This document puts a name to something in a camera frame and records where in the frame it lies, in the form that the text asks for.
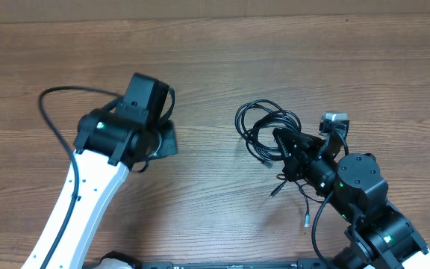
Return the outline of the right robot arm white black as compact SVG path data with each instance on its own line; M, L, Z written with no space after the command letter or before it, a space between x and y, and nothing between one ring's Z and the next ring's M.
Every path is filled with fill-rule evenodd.
M430 249L411 221L387 198L388 183L376 158L347 152L341 133L324 138L273 131L284 173L291 181L305 180L323 197L319 212L331 205L349 223L349 246L333 259L317 253L326 268L430 268Z

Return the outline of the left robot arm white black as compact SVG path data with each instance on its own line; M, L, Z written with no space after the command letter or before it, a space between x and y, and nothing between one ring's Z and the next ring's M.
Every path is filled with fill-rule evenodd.
M60 195L24 268L82 268L102 217L121 185L143 164L178 152L168 84L147 75L132 75L125 94L85 114L69 145L44 108L44 97L63 87L44 90L40 113L69 156L70 166Z

